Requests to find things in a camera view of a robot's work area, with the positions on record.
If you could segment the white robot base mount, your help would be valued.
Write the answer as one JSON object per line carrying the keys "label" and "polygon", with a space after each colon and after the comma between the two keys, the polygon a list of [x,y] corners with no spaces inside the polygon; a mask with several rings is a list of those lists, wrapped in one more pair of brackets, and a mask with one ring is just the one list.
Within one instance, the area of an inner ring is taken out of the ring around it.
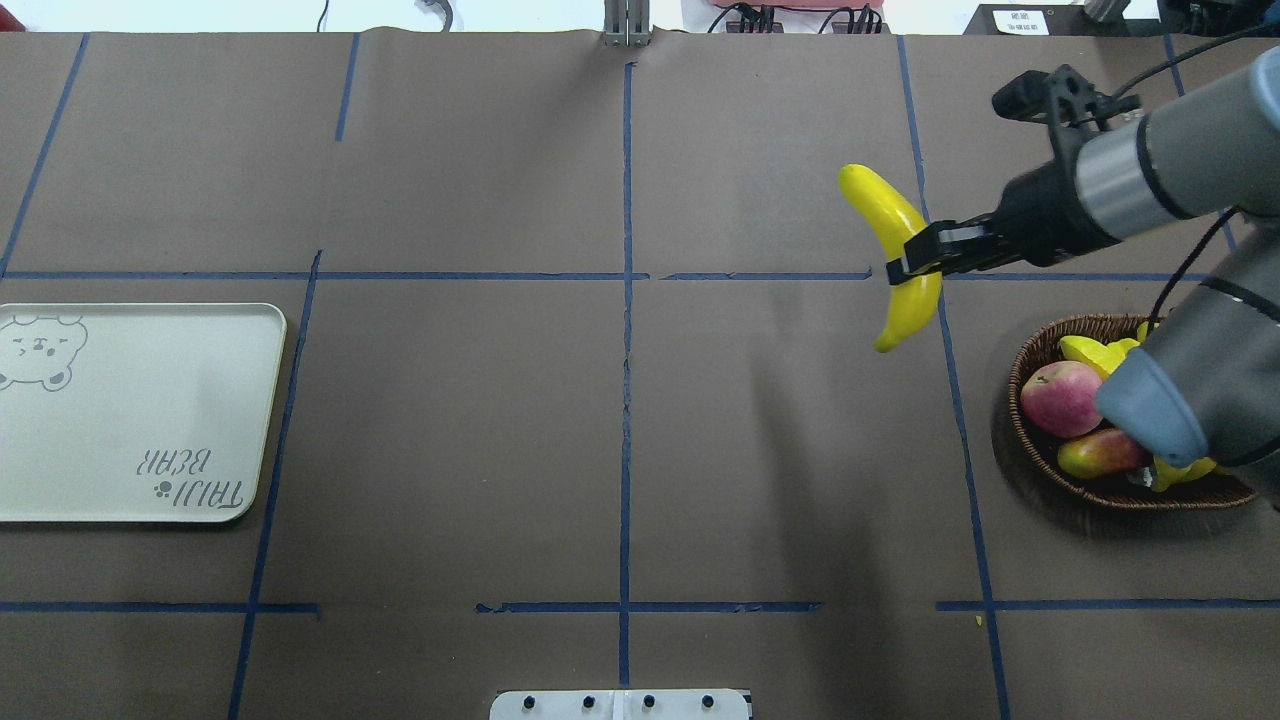
{"label": "white robot base mount", "polygon": [[506,691],[489,719],[754,719],[751,696],[731,688]]}

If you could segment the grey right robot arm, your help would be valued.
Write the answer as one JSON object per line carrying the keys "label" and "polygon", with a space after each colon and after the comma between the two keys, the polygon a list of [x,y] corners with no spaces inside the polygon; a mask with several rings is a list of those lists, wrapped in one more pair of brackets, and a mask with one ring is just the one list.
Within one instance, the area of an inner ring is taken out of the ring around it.
{"label": "grey right robot arm", "polygon": [[888,281],[1052,266],[1175,222],[1243,218],[1251,234],[1121,361],[1100,411],[1165,462],[1211,457],[1276,503],[1277,50],[1108,127],[1139,104],[1068,65],[1009,81],[995,113],[1044,126],[1052,159],[1010,181],[992,213],[910,232]]}

